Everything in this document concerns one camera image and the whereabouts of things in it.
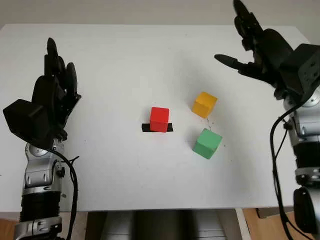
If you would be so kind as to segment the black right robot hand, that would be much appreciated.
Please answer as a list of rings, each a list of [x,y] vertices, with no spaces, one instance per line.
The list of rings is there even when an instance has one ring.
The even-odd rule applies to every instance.
[[[252,12],[240,0],[233,1],[236,13],[234,25],[242,37],[246,51],[252,51],[254,62],[241,63],[236,58],[215,54],[220,63],[235,69],[239,74],[263,81],[275,88],[274,97],[285,99],[288,90],[280,74],[280,65],[293,53],[292,47],[276,30],[263,29]]]

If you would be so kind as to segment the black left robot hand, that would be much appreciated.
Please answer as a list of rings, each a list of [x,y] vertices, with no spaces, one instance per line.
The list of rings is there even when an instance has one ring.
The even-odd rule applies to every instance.
[[[65,126],[81,95],[73,62],[65,64],[58,54],[53,38],[47,40],[47,54],[44,55],[44,75],[34,85],[32,103],[43,106],[48,114],[49,132],[53,137],[65,141]]]

